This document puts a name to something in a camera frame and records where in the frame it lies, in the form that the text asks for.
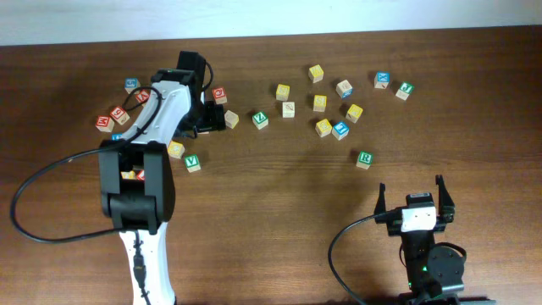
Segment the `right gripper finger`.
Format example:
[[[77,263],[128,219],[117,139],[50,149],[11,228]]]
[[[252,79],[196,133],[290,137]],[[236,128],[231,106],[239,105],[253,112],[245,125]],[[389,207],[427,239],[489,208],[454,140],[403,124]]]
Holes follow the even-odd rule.
[[[435,176],[435,184],[438,186],[439,191],[439,210],[453,210],[454,202],[447,191],[443,175]]]
[[[385,184],[380,183],[379,184],[379,195],[378,195],[377,202],[376,202],[373,213],[374,214],[384,214],[385,212],[386,212]]]

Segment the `yellow S block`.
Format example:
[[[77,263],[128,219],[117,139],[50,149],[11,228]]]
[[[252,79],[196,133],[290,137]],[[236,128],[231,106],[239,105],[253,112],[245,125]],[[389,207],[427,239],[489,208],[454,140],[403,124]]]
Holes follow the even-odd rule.
[[[324,95],[315,95],[313,98],[314,112],[324,112],[327,106],[327,97]]]
[[[278,101],[286,102],[289,99],[290,87],[284,84],[278,84],[276,89],[276,99]]]

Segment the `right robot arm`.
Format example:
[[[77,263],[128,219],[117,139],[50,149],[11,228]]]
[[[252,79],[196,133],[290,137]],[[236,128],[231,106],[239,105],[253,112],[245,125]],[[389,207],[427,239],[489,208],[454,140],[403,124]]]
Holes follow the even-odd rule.
[[[462,276],[467,260],[464,248],[437,242],[455,218],[456,205],[442,175],[435,176],[439,202],[429,192],[409,194],[406,206],[390,211],[385,204],[385,184],[379,185],[374,213],[378,224],[386,225],[389,236],[401,238],[400,252],[410,291],[400,295],[403,304],[458,304],[457,293],[464,290]]]

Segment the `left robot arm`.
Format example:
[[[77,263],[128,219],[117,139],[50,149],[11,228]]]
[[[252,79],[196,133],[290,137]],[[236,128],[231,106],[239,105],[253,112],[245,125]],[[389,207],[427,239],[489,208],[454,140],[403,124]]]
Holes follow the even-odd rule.
[[[180,52],[173,69],[160,69],[147,88],[147,105],[120,140],[98,154],[102,211],[113,222],[129,260],[135,304],[175,304],[166,231],[175,205],[170,141],[187,133],[224,130],[224,108],[204,97],[210,71],[196,52]]]

